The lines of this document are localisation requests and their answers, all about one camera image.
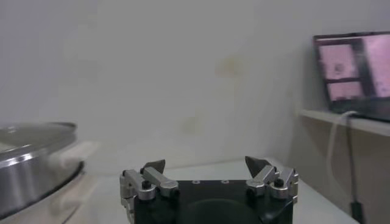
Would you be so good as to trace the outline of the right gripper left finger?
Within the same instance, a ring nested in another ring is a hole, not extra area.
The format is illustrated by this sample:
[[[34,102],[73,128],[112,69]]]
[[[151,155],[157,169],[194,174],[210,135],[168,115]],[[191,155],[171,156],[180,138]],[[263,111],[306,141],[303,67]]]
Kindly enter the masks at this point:
[[[165,160],[146,163],[140,171],[124,170],[119,176],[121,205],[128,214],[134,214],[135,199],[152,201],[159,193],[164,198],[179,196],[179,182],[163,175]]]

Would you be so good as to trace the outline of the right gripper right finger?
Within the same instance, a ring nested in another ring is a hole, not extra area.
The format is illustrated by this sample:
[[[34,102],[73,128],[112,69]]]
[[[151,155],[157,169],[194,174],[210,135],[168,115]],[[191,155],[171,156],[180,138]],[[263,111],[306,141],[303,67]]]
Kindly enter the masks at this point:
[[[278,200],[291,199],[297,203],[299,174],[286,167],[281,172],[266,159],[245,156],[251,179],[246,180],[246,188],[254,197],[269,194]]]

